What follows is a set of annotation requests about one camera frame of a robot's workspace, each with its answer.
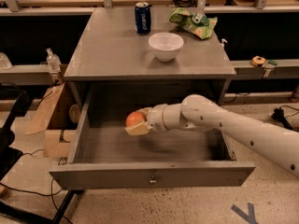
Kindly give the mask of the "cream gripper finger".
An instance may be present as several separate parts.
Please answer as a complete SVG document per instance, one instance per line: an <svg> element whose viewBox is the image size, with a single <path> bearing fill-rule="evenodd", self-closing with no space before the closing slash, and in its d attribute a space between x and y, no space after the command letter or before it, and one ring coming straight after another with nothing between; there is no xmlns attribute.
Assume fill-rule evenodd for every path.
<svg viewBox="0 0 299 224"><path fill-rule="evenodd" d="M150 129L146 121L141 121L135 125L126 127L125 131L129 135L144 135L144 134L148 134L150 132Z"/></svg>
<svg viewBox="0 0 299 224"><path fill-rule="evenodd" d="M147 116L150 111L151 111L151 107L145 107L145 108L138 109L138 112L141 112L145 116Z"/></svg>

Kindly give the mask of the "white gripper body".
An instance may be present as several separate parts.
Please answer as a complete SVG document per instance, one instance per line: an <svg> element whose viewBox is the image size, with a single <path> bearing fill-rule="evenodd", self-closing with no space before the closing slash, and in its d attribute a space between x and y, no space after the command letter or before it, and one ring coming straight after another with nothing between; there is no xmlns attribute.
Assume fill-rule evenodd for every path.
<svg viewBox="0 0 299 224"><path fill-rule="evenodd" d="M147 115L147 123L151 132L164 132L166 130L164 125L164 109L166 104L156 105L149 110Z"/></svg>

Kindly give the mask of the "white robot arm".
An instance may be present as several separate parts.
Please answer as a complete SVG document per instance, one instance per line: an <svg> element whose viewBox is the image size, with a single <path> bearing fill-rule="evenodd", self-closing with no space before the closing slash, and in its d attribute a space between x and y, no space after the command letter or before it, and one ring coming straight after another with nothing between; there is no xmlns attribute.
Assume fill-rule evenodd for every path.
<svg viewBox="0 0 299 224"><path fill-rule="evenodd" d="M126 119L125 131L130 135L216 129L299 177L299 132L236 114L197 94L180 104L146 107L136 114Z"/></svg>

